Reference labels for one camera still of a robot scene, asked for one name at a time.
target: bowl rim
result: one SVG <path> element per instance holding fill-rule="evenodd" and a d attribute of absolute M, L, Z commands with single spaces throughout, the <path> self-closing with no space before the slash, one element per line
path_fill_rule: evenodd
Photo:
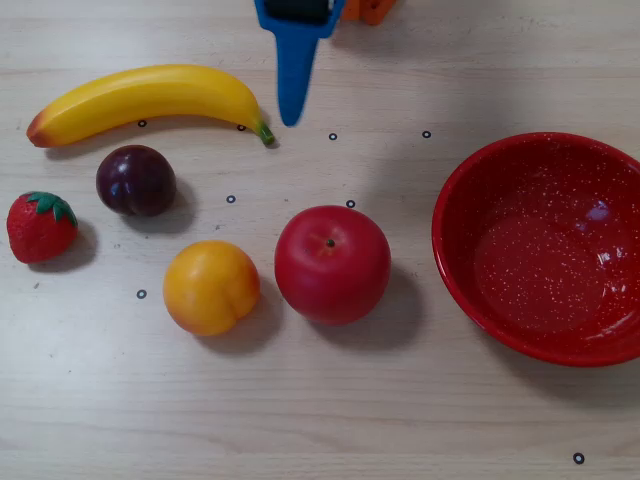
<path fill-rule="evenodd" d="M 446 180 L 433 212 L 433 218 L 431 223 L 431 242 L 433 247 L 433 254 L 435 257 L 436 265 L 442 280 L 449 290 L 449 293 L 456 301 L 458 306 L 464 311 L 464 313 L 481 329 L 487 332 L 496 340 L 500 341 L 504 345 L 528 355 L 538 360 L 543 360 L 558 365 L 570 366 L 570 367 L 604 367 L 609 365 L 616 365 L 619 363 L 627 362 L 635 358 L 640 357 L 640 344 L 635 348 L 628 348 L 621 352 L 612 352 L 606 354 L 590 355 L 588 358 L 576 356 L 575 354 L 565 354 L 559 352 L 553 352 L 548 349 L 539 348 L 531 345 L 523 340 L 517 339 L 514 336 L 504 332 L 493 322 L 485 318 L 482 313 L 475 308 L 475 306 L 467 300 L 463 294 L 460 286 L 456 283 L 444 257 L 444 242 L 442 240 L 442 224 L 444 220 L 444 212 L 449 203 L 451 193 L 458 182 L 477 164 L 482 162 L 485 158 L 492 155 L 498 150 L 512 147 L 516 144 L 522 143 L 523 140 L 539 140 L 541 138 L 553 138 L 561 140 L 565 143 L 569 143 L 576 146 L 599 146 L 602 148 L 607 157 L 619 162 L 624 163 L 627 166 L 632 167 L 640 176 L 640 166 L 638 162 L 627 155 L 626 153 L 618 150 L 611 145 L 602 143 L 598 140 L 594 140 L 588 137 L 575 135 L 571 133 L 561 132 L 532 132 L 524 133 L 520 135 L 514 135 L 511 137 L 503 138 L 493 142 L 480 150 L 473 153 L 465 161 L 463 161 Z"/>

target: banana tip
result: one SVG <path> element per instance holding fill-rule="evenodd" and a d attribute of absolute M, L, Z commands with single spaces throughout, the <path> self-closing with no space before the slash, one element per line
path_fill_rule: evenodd
<path fill-rule="evenodd" d="M 273 142 L 276 141 L 276 137 L 273 136 L 273 133 L 271 132 L 271 130 L 269 130 L 269 127 L 266 123 L 262 123 L 262 125 L 260 125 L 260 131 L 258 135 L 260 135 L 260 139 L 265 145 L 272 145 Z"/>
<path fill-rule="evenodd" d="M 36 118 L 33 119 L 29 128 L 27 128 L 27 137 L 31 140 L 36 147 L 50 147 L 51 139 L 45 134 L 42 129 L 42 121 L 44 117 L 44 112 L 40 112 L 36 115 Z"/>

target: strawberry leaves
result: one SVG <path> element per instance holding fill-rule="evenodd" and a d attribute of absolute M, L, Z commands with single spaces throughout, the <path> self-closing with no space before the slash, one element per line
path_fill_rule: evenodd
<path fill-rule="evenodd" d="M 53 218 L 56 222 L 62 220 L 62 217 L 67 217 L 71 225 L 74 227 L 78 226 L 78 220 L 69 204 L 57 195 L 47 192 L 29 192 L 26 195 L 29 196 L 29 198 L 27 198 L 28 203 L 38 202 L 36 207 L 37 214 L 42 215 L 53 210 Z"/>

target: apple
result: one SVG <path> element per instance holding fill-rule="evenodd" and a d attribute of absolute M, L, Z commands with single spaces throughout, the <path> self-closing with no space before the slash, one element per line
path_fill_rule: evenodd
<path fill-rule="evenodd" d="M 275 275 L 284 299 L 310 320 L 345 325 L 367 315 L 389 283 L 391 251 L 378 225 L 346 207 L 314 207 L 280 235 Z"/>

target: orange object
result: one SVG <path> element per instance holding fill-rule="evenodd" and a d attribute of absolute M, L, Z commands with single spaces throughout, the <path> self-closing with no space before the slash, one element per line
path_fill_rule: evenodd
<path fill-rule="evenodd" d="M 163 293 L 169 314 L 186 331 L 220 335 L 258 303 L 260 277 L 241 249 L 211 240 L 195 243 L 173 259 Z"/>
<path fill-rule="evenodd" d="M 342 11 L 342 20 L 360 20 L 360 2 L 362 0 L 347 0 Z"/>
<path fill-rule="evenodd" d="M 342 20 L 364 20 L 369 25 L 380 25 L 396 0 L 347 0 Z"/>

